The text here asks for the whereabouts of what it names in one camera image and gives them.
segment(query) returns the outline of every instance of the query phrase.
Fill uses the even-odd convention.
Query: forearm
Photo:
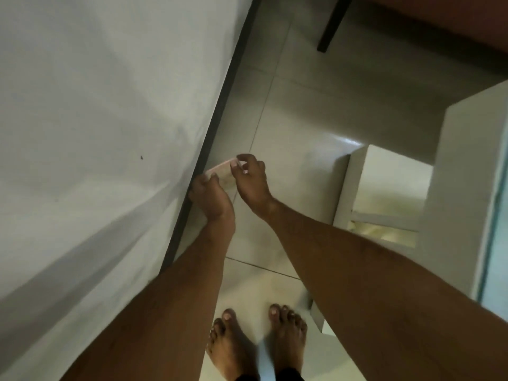
[[[63,380],[197,380],[234,221],[207,224],[76,360]]]
[[[369,381],[505,376],[508,325],[440,278],[281,203],[265,220]]]

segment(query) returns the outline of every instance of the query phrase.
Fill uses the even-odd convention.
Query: person's left hand
[[[198,175],[194,178],[189,199],[205,213],[209,222],[224,219],[234,223],[233,204],[228,194],[219,185],[217,175],[213,175],[210,180],[205,175]]]

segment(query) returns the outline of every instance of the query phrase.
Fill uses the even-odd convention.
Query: foot
[[[303,349],[307,339],[307,324],[299,314],[284,305],[270,306],[268,316],[273,331],[273,366],[278,374],[286,368],[295,368],[300,373],[303,366]]]
[[[213,322],[206,352],[226,381],[243,374],[258,378],[254,345],[245,337],[232,309]]]

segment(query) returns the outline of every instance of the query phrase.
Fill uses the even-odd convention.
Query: tile floor
[[[376,144],[433,163],[445,109],[507,78],[378,29],[384,23],[372,23],[365,1],[353,2],[328,52],[319,53],[335,1],[263,0],[208,160],[211,167],[253,153],[266,163],[276,198],[329,224],[349,153]],[[273,302],[294,306],[309,323],[306,380],[363,379],[340,342],[313,324],[310,295],[275,234],[234,189],[228,194],[237,231],[216,314],[237,311],[259,344],[263,379],[274,378],[263,341]],[[203,222],[193,209],[179,253]],[[220,379],[205,356],[201,380]]]

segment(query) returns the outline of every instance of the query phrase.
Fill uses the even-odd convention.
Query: chair leg
[[[323,33],[323,36],[321,36],[321,40],[317,45],[318,51],[325,53],[328,49],[328,45],[330,45],[330,42],[332,41],[340,22],[344,18],[344,15],[346,14],[347,8],[349,8],[349,5],[351,4],[351,1],[352,0],[337,0],[337,4],[335,4],[332,15],[328,20],[325,32]]]

